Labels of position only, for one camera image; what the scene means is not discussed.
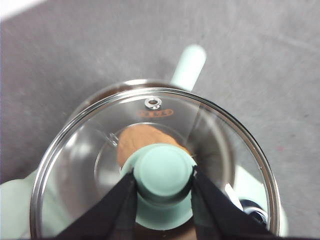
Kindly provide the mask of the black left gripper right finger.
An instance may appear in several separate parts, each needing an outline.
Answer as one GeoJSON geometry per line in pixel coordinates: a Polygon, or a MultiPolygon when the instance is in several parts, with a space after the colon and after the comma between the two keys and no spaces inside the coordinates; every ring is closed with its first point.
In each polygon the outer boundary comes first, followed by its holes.
{"type": "Polygon", "coordinates": [[[198,240],[278,240],[236,207],[198,168],[191,175],[191,207],[198,240]]]}

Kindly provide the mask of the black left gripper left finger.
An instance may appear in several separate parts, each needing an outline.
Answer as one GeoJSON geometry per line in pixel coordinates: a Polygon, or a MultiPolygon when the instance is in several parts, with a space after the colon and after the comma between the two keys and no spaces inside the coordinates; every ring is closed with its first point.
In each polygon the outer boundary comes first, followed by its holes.
{"type": "Polygon", "coordinates": [[[137,187],[131,171],[96,205],[54,239],[133,240],[136,214],[137,187]]]}

